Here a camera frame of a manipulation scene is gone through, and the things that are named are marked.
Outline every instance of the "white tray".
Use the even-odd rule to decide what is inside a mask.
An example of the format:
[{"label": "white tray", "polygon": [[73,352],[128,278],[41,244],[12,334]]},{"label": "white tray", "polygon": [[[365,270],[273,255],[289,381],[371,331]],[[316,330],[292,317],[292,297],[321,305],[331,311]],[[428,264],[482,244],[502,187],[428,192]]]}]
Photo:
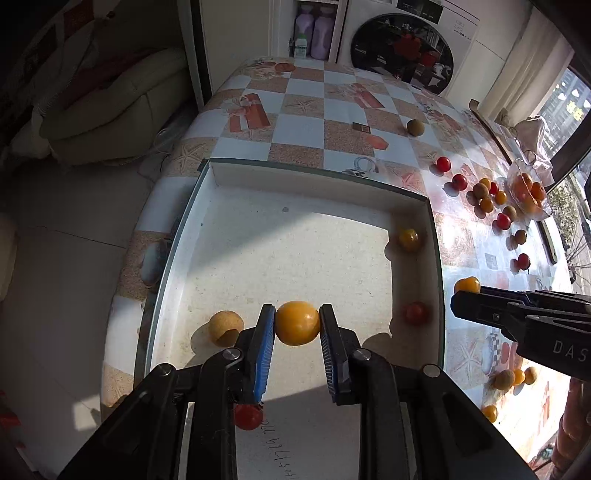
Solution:
[{"label": "white tray", "polygon": [[[396,244],[401,228],[422,236],[417,255]],[[426,197],[326,170],[213,159],[168,259],[147,371],[202,364],[219,351],[207,337],[219,310],[239,313],[248,328],[264,303],[289,300],[331,303],[340,326],[394,364],[441,365],[441,285]],[[414,300],[431,307],[429,325],[400,321]],[[275,340],[263,401],[266,427],[236,432],[240,478],[357,478],[359,407],[332,404],[319,338],[299,347]]]}]

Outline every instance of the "checkered tablecloth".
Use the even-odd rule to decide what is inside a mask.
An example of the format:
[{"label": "checkered tablecloth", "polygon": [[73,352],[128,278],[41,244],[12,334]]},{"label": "checkered tablecloth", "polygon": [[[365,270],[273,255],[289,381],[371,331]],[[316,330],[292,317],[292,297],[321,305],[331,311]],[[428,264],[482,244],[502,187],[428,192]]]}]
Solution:
[{"label": "checkered tablecloth", "polygon": [[[412,137],[417,119],[424,134]],[[445,155],[452,170],[434,163]],[[113,298],[103,368],[106,410],[133,386],[135,353],[147,288],[141,280],[146,247],[169,237],[183,212],[204,158],[245,158],[294,163],[364,176],[429,197],[443,266],[446,301],[444,369],[477,406],[499,407],[499,430],[526,459],[556,431],[568,378],[541,369],[536,384],[499,395],[488,374],[528,366],[498,329],[455,318],[454,283],[471,275],[510,290],[570,291],[556,225],[549,228],[559,261],[551,265],[533,222],[520,219],[508,232],[495,229],[502,206],[485,215],[465,192],[450,187],[455,173],[474,185],[486,177],[503,189],[508,171],[491,136],[470,111],[394,77],[317,60],[263,58],[237,69],[194,120],[173,152],[138,221]],[[516,246],[511,233],[528,241]],[[515,269],[526,252],[529,273]]]}]

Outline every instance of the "brown ball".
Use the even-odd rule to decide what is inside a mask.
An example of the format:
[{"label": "brown ball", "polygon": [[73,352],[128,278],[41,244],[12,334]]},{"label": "brown ball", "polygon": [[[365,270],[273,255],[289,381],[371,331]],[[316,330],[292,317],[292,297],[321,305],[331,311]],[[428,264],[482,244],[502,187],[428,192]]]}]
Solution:
[{"label": "brown ball", "polygon": [[495,377],[492,384],[497,390],[509,390],[515,382],[515,374],[513,370],[503,370]]},{"label": "brown ball", "polygon": [[527,368],[524,373],[525,373],[524,383],[526,385],[531,385],[536,380],[538,380],[538,372],[534,367]]},{"label": "brown ball", "polygon": [[486,185],[482,183],[477,183],[474,185],[472,187],[472,192],[474,192],[474,196],[477,199],[485,199],[488,197],[488,189],[486,188]]},{"label": "brown ball", "polygon": [[412,119],[407,123],[407,130],[414,137],[420,137],[425,133],[425,125],[420,120]]},{"label": "brown ball", "polygon": [[505,208],[503,208],[503,213],[509,217],[511,222],[515,222],[517,220],[517,210],[515,210],[515,208],[511,205],[507,205]]},{"label": "brown ball", "polygon": [[217,346],[233,346],[244,330],[244,321],[236,312],[222,310],[209,319],[209,338]]},{"label": "brown ball", "polygon": [[527,241],[527,232],[525,230],[517,230],[515,232],[515,241],[518,244],[523,245]]}]

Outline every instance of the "white cabinet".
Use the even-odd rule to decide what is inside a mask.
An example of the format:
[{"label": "white cabinet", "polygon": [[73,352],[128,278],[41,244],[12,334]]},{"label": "white cabinet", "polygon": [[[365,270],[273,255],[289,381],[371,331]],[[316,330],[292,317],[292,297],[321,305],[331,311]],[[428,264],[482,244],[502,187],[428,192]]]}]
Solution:
[{"label": "white cabinet", "polygon": [[272,1],[200,0],[212,92],[245,60],[269,55]]}]

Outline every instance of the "curtain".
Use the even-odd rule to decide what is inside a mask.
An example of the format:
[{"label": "curtain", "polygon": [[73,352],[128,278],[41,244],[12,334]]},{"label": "curtain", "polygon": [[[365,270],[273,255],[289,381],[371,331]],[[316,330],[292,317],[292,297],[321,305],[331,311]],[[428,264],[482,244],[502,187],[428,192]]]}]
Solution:
[{"label": "curtain", "polygon": [[533,8],[522,37],[515,43],[501,74],[478,106],[495,119],[502,108],[511,125],[537,113],[569,65],[573,49],[537,8]]}]

